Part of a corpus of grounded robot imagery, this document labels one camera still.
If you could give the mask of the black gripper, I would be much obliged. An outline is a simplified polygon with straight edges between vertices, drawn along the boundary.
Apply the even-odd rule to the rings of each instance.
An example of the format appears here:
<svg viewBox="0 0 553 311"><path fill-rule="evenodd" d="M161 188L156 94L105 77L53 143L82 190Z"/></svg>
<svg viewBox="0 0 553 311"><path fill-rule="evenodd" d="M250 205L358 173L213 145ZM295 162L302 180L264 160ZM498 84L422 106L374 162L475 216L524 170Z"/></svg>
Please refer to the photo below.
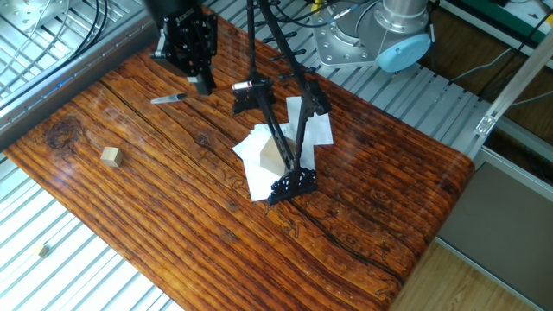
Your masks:
<svg viewBox="0 0 553 311"><path fill-rule="evenodd" d="M163 13L152 60L170 72L186 76L200 95L216 87L211 59L217 54L217 16L201 7Z"/></svg>

